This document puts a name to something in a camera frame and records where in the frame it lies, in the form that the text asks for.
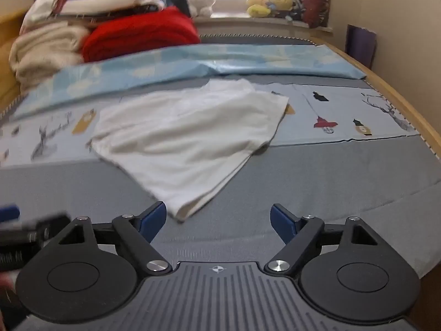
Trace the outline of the white t-shirt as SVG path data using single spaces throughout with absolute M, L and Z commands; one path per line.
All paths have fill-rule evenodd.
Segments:
M 184 221 L 271 142 L 288 105 L 245 79 L 211 79 L 104 108 L 90 144 Z

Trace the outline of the grey printed bed sheet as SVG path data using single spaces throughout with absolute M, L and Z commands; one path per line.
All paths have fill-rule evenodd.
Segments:
M 100 111 L 211 79 L 245 79 L 289 99 L 274 138 L 186 220 L 167 211 L 155 248 L 172 263 L 265 262 L 282 244 L 269 221 L 279 203 L 328 223 L 360 217 L 425 275 L 440 263 L 440 159 L 365 78 L 211 76 L 12 114 L 1 121 L 1 204 L 17 205 L 22 221 L 64 211 L 102 223 L 142 212 L 159 200 L 91 147 Z

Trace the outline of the light blue patterned quilt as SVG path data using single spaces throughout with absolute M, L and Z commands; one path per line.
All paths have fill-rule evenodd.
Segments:
M 32 90 L 13 118 L 151 84 L 227 75 L 365 78 L 362 70 L 326 45 L 177 46 L 63 69 Z

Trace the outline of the cream folded blanket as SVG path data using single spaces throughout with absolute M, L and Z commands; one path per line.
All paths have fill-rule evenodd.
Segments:
M 22 93 L 50 79 L 60 70 L 84 62 L 82 46 L 90 31 L 58 22 L 19 36 L 10 49 L 9 65 Z

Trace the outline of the white folded blanket stack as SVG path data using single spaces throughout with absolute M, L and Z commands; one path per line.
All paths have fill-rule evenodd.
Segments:
M 162 0 L 36 0 L 25 14 L 20 33 L 61 18 L 114 17 L 117 13 L 157 12 L 164 8 Z

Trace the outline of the red folded blanket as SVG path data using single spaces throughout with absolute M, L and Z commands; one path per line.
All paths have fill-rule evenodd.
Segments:
M 200 43 L 193 20 L 177 9 L 132 15 L 98 26 L 85 40 L 86 63 L 171 46 Z

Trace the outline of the purple box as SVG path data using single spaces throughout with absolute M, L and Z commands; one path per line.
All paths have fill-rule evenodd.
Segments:
M 366 28 L 348 25 L 345 53 L 367 68 L 372 68 L 377 48 L 377 35 Z

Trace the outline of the dark red cushion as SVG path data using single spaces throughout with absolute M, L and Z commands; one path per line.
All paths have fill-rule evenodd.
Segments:
M 302 21 L 309 28 L 326 27 L 329 19 L 330 0 L 301 0 Z

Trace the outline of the yellow plush toys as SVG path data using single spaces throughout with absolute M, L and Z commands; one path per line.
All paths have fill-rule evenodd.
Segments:
M 253 18 L 285 18 L 292 12 L 294 0 L 247 0 L 247 13 Z

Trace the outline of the white plush toy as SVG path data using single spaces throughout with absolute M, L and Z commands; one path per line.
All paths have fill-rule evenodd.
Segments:
M 213 14 L 216 0 L 187 0 L 191 18 L 207 17 Z

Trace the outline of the wooden bed frame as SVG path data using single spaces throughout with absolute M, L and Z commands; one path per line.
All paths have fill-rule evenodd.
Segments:
M 18 36 L 24 14 L 24 10 L 18 10 L 1 17 L 1 63 L 7 61 L 7 53 L 12 46 L 13 40 Z M 421 135 L 422 140 L 432 153 L 434 153 L 437 158 L 440 157 L 440 134 L 397 90 L 369 68 L 363 66 L 362 63 L 359 63 L 331 43 L 316 36 L 300 39 L 298 37 L 287 37 L 276 34 L 274 35 L 274 38 L 276 38 L 278 44 L 282 42 L 293 43 L 306 41 L 307 43 L 312 43 L 316 46 L 325 45 L 344 58 L 347 62 L 359 68 L 366 74 L 365 82 L 367 85 L 386 97 L 410 122 L 412 127 L 416 128 L 417 132 Z M 12 72 L 6 71 L 3 73 L 3 76 L 1 76 L 1 121 L 5 121 L 6 117 L 8 117 L 8 115 L 12 113 L 12 110 L 22 102 L 24 97 L 25 96 L 20 93 L 20 87 L 15 81 Z

